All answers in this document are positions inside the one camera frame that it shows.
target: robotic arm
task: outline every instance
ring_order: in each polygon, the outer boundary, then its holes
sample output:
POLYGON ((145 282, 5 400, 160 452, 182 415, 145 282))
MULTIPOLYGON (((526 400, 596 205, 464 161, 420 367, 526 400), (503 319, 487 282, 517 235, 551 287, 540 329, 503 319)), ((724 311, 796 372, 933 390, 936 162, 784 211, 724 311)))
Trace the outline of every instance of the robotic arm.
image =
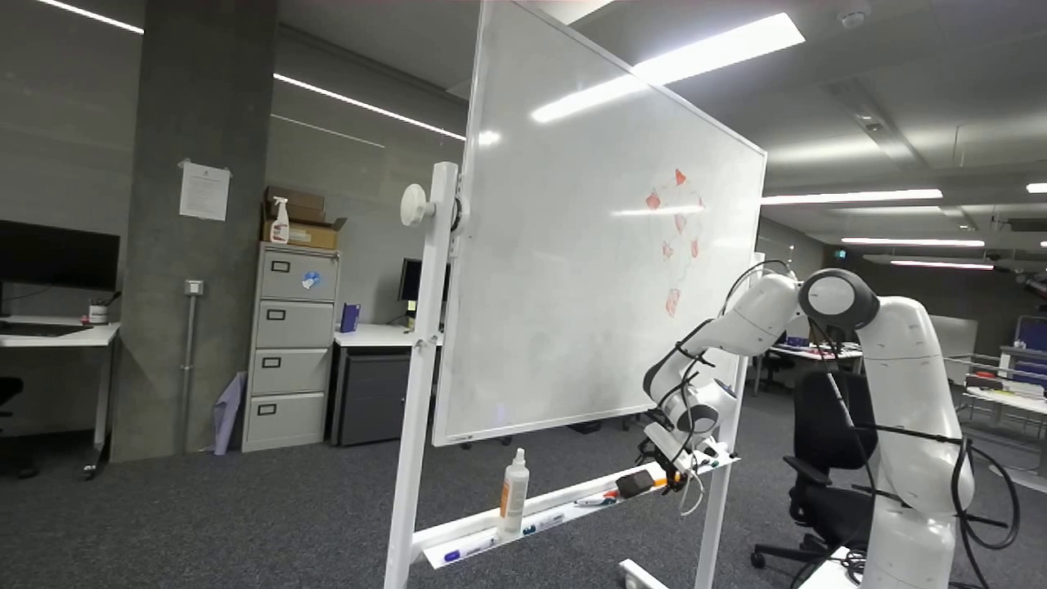
MULTIPOLYGON (((800 285, 791 273, 764 273, 725 314, 692 326, 643 372, 643 393, 655 400, 655 417, 643 435, 674 482, 699 475, 710 449, 715 453, 715 444, 710 444, 715 411, 691 386, 692 367, 703 362, 705 351, 764 353, 798 306, 822 326, 858 329, 879 426, 936 437, 963 435, 943 351, 921 305, 876 299, 858 273, 842 269, 817 272, 800 285)), ((876 444, 872 477, 893 496, 876 496, 864 584, 949 584, 957 444, 895 432, 884 432, 876 444)), ((963 471, 957 496, 972 501, 967 466, 963 471)))

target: gray carpet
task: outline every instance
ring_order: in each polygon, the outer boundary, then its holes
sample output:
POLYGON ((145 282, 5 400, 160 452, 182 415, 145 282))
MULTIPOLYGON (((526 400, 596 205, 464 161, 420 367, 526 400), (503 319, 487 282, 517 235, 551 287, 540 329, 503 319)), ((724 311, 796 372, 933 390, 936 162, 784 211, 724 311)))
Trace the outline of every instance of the gray carpet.
MULTIPOLYGON (((796 565, 749 565, 751 544, 796 544, 780 460, 791 437, 791 400, 747 403, 743 464, 732 471, 715 584, 784 584, 796 565)), ((596 435, 545 432, 526 444, 532 492, 584 482, 635 457, 619 421, 596 435)), ((428 452, 421 525, 494 502, 509 444, 428 452)), ((397 444, 293 449, 233 457, 113 464, 97 482, 53 464, 31 482, 0 482, 0 584, 379 584, 392 502, 397 444)), ((1020 493, 1024 529, 1009 554, 985 554, 1002 589, 1047 579, 1047 496, 1020 493)), ((448 573, 412 570, 421 589, 607 589, 632 555, 669 584, 692 565, 697 519, 677 496, 643 496, 611 514, 532 535, 448 573)))

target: computer monitor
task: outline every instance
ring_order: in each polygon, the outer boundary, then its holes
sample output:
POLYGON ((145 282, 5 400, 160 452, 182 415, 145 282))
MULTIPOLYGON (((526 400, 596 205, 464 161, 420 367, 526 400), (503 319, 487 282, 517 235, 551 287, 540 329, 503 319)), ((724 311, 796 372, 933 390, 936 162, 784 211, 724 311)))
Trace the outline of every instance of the computer monitor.
POLYGON ((420 302, 420 282, 421 282, 421 260, 420 258, 406 258, 399 266, 399 299, 402 302, 420 302))
POLYGON ((118 287, 120 239, 0 218, 0 285, 118 287))

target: paper sign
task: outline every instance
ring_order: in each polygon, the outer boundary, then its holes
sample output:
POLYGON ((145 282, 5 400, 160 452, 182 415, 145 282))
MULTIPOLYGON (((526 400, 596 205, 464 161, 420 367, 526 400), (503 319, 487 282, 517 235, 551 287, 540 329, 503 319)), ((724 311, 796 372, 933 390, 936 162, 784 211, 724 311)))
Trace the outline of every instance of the paper sign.
POLYGON ((182 161, 182 193, 178 211, 225 222, 228 176, 233 174, 221 165, 199 165, 193 161, 182 161))

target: black office chair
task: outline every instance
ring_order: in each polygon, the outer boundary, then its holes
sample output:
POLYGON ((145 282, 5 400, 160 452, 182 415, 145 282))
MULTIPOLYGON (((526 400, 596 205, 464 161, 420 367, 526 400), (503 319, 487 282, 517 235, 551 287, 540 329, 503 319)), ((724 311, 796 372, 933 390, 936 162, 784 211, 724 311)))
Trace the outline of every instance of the black office chair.
MULTIPOLYGON (((0 375, 0 410, 23 393, 23 378, 0 375)), ((36 464, 26 453, 0 449, 0 477, 31 477, 36 464)))
POLYGON ((828 372, 800 375, 796 386, 796 453, 784 453, 784 460, 796 466, 787 514, 796 523, 810 525, 810 534, 804 534, 798 549, 751 545, 749 559, 757 570, 764 565, 764 555, 822 564, 837 545, 852 545, 854 554, 866 549, 872 496, 866 492, 835 488, 828 475, 837 466, 864 466, 872 453, 872 403, 864 375, 835 372, 835 378, 858 429, 848 426, 828 372))

